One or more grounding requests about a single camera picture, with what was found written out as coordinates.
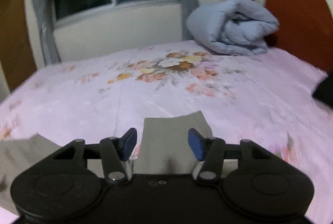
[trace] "folded quilt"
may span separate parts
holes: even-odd
[[[221,54],[266,53],[264,36],[276,32],[279,21],[261,4],[228,0],[194,10],[187,25],[194,38]]]

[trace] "headboard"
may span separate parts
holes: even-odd
[[[266,0],[265,7],[280,22],[278,32],[266,37],[269,46],[333,71],[333,19],[325,0]]]

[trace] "window frame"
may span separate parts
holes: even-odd
[[[97,15],[112,12],[128,7],[149,7],[149,6],[162,6],[162,5],[174,5],[180,4],[180,0],[133,0],[129,2],[117,3],[117,0],[112,0],[111,4],[105,4],[98,7],[90,8],[80,11],[75,14],[68,15],[63,18],[56,18],[55,2],[52,0],[52,14],[54,21],[54,28],[65,27],[75,22],[79,22],[83,19],[95,17]]]

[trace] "yellow flower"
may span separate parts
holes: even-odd
[[[200,56],[185,56],[181,60],[187,63],[199,63],[202,58]]]
[[[155,69],[153,69],[153,68],[143,68],[143,69],[141,69],[142,74],[151,74],[153,72],[155,72]]]
[[[132,74],[130,74],[130,73],[119,74],[117,76],[117,81],[124,80],[126,78],[130,78],[131,76],[132,76]]]

